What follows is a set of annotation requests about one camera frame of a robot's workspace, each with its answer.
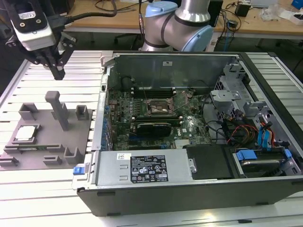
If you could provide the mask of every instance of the metal bracket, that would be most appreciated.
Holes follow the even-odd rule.
[[[197,172],[196,162],[194,159],[190,158],[188,159],[189,168],[192,174],[195,174]]]

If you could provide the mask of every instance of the desk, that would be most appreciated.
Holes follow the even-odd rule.
[[[95,7],[95,0],[76,0],[75,5],[70,13],[71,16],[85,13],[85,12],[100,12]],[[234,0],[225,0],[223,8]],[[290,9],[292,0],[280,0],[280,5],[285,9]],[[122,8],[130,5],[130,3],[117,1],[117,7]],[[147,4],[143,4],[142,11],[145,12]],[[111,9],[111,3],[105,2],[104,7]],[[282,19],[280,21],[263,22],[259,17],[261,9],[251,9],[247,17],[241,17],[242,26],[239,31],[235,33],[235,37],[243,38],[270,38],[270,39],[302,39],[303,28],[297,26],[292,22]],[[228,18],[232,19],[234,16],[228,13]],[[219,18],[217,26],[214,28],[214,35],[208,51],[213,51],[217,38],[221,35],[223,30],[223,19]],[[138,24],[138,10],[118,13],[115,17],[89,17],[82,20],[75,21],[71,27],[66,31],[70,32],[110,32],[110,33],[140,33]]]
[[[224,0],[222,8],[234,0]],[[292,0],[280,0],[280,6],[290,10]],[[234,12],[236,7],[231,7],[229,11]],[[234,34],[235,37],[242,38],[265,38],[265,39],[302,39],[303,27],[297,26],[289,20],[281,18],[279,21],[262,21],[259,14],[261,9],[251,9],[246,17],[241,17],[241,28]],[[227,18],[239,21],[231,13],[227,12]],[[223,30],[223,18],[220,17],[214,29],[212,41],[207,51],[214,51],[215,43]]]

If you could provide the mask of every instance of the blue latch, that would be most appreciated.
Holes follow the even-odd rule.
[[[74,175],[84,175],[85,174],[85,167],[76,166],[73,170]]]
[[[247,159],[257,159],[254,150],[239,150],[236,155],[239,161]]]
[[[292,153],[290,152],[289,149],[285,149],[284,152],[285,152],[285,155],[286,155],[287,158],[291,158],[292,157]]]

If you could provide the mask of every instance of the black cable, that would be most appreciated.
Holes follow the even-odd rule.
[[[82,13],[73,17],[68,17],[67,19],[67,24],[74,22],[76,20],[80,20],[86,17],[114,17],[115,15],[117,15],[117,6],[115,3],[115,0],[111,0],[112,5],[114,7],[113,12],[112,13]]]
[[[297,67],[300,65],[300,63],[303,61],[303,58],[301,58],[298,63],[295,65],[293,72],[297,69]]]
[[[222,36],[224,34],[224,31],[226,30],[226,12],[224,12],[222,9],[220,10],[220,12],[221,12],[220,16],[223,17],[223,25],[224,25],[224,27],[223,27],[223,31],[222,31],[221,35],[218,38],[218,41],[217,41],[218,43],[220,42],[220,40],[221,40],[221,38],[222,38]]]
[[[144,21],[143,21],[143,16],[141,12],[141,7],[142,7],[142,0],[139,0],[139,28],[140,28],[140,34],[142,37],[142,40],[144,40]]]
[[[95,4],[95,7],[98,8],[98,9],[100,9],[100,10],[104,10],[104,11],[107,11],[107,12],[112,12],[112,11],[113,11],[112,9],[105,9],[105,8],[102,8],[102,7],[98,6],[98,4],[99,4],[100,2],[103,2],[103,1],[104,1],[104,0],[97,1],[96,4]],[[120,11],[123,11],[124,9],[128,9],[128,8],[130,8],[130,7],[132,7],[132,6],[136,6],[136,5],[139,5],[139,3],[133,4],[133,5],[130,5],[130,6],[126,6],[126,7],[120,8],[120,9],[117,9],[117,11],[120,12]]]
[[[227,4],[227,6],[225,8],[230,9],[232,6],[237,6],[238,4],[239,4],[238,1],[234,1],[234,2],[231,2],[231,3]]]
[[[11,28],[0,18],[0,21],[9,29],[11,30]]]

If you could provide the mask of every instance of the slotted aluminum table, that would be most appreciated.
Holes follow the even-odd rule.
[[[63,81],[55,81],[43,66],[24,61],[0,99],[0,154],[20,119],[18,110],[23,102],[34,102],[38,109],[51,108],[44,100],[48,90],[58,90],[60,101],[65,102],[67,108],[87,105],[94,110],[94,118],[102,79],[100,56],[101,51],[75,52],[65,66]],[[249,56],[302,127],[301,83],[278,58],[260,53],[249,53]],[[94,126],[93,119],[86,160],[90,159]],[[235,226],[239,222],[252,221],[245,226],[277,227],[303,223],[301,192],[267,206],[98,218],[78,198],[71,188],[71,180],[72,169],[0,172],[0,226],[197,227]]]

